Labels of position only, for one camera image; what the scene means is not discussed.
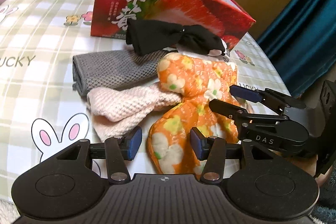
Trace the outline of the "black fabric piece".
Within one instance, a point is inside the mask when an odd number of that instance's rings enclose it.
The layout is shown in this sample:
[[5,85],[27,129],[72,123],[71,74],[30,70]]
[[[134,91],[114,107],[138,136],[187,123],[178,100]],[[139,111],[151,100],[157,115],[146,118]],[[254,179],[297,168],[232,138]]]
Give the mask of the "black fabric piece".
[[207,55],[224,51],[221,38],[201,25],[180,25],[157,20],[127,20],[126,43],[140,56],[180,44]]

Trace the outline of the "checkered bunny tablecloth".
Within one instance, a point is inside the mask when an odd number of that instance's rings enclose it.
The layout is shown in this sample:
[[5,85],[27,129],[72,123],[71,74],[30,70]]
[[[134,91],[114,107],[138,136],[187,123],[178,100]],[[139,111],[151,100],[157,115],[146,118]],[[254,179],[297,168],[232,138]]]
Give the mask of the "checkered bunny tablecloth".
[[31,136],[42,118],[60,138],[68,120],[87,113],[72,88],[72,58],[126,49],[119,39],[91,36],[83,15],[94,0],[6,0],[1,5],[1,201],[14,180],[40,162]]

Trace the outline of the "grey knitted cloth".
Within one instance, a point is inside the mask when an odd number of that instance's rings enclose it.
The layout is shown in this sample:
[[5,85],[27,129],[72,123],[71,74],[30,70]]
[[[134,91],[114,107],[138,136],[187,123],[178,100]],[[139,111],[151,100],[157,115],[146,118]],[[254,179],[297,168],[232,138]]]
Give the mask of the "grey knitted cloth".
[[157,76],[158,62],[169,53],[139,56],[133,50],[85,53],[72,58],[73,90],[82,97],[93,88],[120,89]]

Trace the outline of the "orange floral plush toy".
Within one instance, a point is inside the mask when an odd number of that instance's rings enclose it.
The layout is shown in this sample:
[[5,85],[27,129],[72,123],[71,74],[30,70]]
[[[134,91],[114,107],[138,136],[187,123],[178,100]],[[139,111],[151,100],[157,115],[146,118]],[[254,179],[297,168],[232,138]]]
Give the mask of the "orange floral plush toy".
[[160,88],[181,95],[182,101],[152,125],[147,151],[158,173],[200,176],[205,162],[195,156],[190,130],[197,128],[205,137],[238,142],[233,120],[213,113],[209,107],[213,99],[239,105],[230,94],[230,86],[237,83],[238,68],[233,62],[209,61],[173,52],[159,61],[157,72]]

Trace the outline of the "pink knitted cloth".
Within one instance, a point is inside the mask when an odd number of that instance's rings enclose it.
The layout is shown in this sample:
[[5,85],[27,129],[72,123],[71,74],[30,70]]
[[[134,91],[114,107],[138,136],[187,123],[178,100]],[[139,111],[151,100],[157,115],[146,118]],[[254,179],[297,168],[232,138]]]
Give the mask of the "pink knitted cloth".
[[182,102],[178,93],[167,92],[159,83],[117,91],[94,88],[87,94],[87,108],[92,126],[101,141],[133,130],[149,113]]

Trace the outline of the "teal curtain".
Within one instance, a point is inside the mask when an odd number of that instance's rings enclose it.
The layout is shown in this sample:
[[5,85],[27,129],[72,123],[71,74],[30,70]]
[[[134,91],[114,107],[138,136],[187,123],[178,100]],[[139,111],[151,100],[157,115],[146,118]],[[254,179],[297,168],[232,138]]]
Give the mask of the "teal curtain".
[[291,0],[257,43],[300,96],[335,65],[335,0]]

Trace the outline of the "red strawberry cardboard box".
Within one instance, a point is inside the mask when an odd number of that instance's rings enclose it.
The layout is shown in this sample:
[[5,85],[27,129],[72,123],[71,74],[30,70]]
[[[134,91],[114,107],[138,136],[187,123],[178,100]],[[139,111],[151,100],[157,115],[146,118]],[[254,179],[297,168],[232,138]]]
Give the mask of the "red strawberry cardboard box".
[[128,20],[202,25],[232,50],[255,20],[233,0],[95,0],[91,35],[125,39]]

